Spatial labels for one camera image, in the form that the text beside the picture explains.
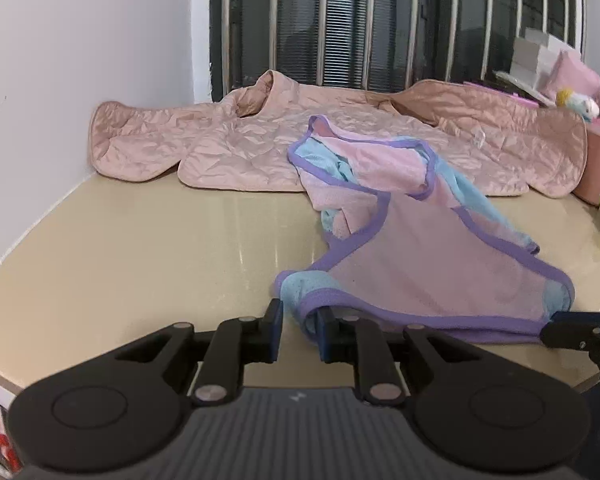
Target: plush toy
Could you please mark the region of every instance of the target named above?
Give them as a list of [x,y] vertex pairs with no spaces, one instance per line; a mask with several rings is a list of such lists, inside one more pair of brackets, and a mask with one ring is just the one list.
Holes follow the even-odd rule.
[[555,95],[555,104],[571,108],[574,112],[579,113],[587,123],[600,115],[600,107],[593,98],[576,94],[570,88],[563,88]]

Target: window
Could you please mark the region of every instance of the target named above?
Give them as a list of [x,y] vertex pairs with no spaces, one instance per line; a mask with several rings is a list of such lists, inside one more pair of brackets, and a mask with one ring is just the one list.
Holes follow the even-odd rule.
[[583,0],[212,0],[213,94],[268,68],[383,92],[424,78],[493,79],[525,27],[580,48],[584,25]]

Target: yellow pom pom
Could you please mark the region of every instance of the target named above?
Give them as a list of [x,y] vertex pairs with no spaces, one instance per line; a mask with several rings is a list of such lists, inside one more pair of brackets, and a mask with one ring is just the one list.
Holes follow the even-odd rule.
[[555,104],[557,106],[566,106],[567,99],[571,97],[571,94],[573,94],[573,90],[570,88],[563,88],[555,95]]

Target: beige tabletop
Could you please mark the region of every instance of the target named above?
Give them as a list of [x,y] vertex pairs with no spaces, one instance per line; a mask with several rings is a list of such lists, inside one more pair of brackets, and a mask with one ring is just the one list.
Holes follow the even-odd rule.
[[[574,307],[599,310],[597,210],[534,192],[494,203],[571,276]],[[301,193],[191,189],[174,173],[143,184],[94,176],[0,266],[0,376],[24,387],[176,321],[212,330],[259,315],[275,275],[307,267],[325,248]],[[488,348],[573,386],[596,373],[581,352]],[[248,365],[245,383],[336,386],[353,375],[321,363],[286,319],[279,361]]]

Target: pink quilted blanket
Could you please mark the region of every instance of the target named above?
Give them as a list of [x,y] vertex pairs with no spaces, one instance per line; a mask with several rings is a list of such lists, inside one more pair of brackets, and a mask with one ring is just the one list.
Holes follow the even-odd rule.
[[192,187],[303,191],[286,150],[311,115],[375,137],[426,140],[484,194],[550,197],[571,192],[586,162],[582,119],[566,108],[532,109],[493,92],[420,81],[397,94],[299,84],[264,73],[216,104],[147,110],[101,104],[90,158],[101,174],[142,182],[178,164]]

